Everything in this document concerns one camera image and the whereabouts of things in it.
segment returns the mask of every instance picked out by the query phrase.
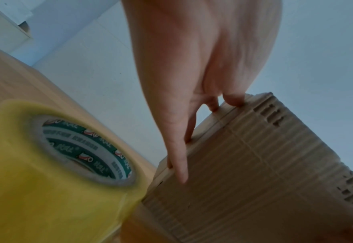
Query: table surface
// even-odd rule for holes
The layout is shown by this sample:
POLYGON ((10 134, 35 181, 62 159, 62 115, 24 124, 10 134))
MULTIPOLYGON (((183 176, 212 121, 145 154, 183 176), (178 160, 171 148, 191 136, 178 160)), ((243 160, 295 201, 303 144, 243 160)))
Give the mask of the table surface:
MULTIPOLYGON (((0 51, 0 102, 10 98, 40 102, 93 124, 106 137, 118 142, 127 153, 130 153, 143 169, 148 183, 152 181, 156 171, 152 164, 131 149, 40 72, 0 51)), ((121 242, 169 243, 174 240, 158 225, 151 213, 143 205, 139 205, 134 214, 122 226, 121 242)))

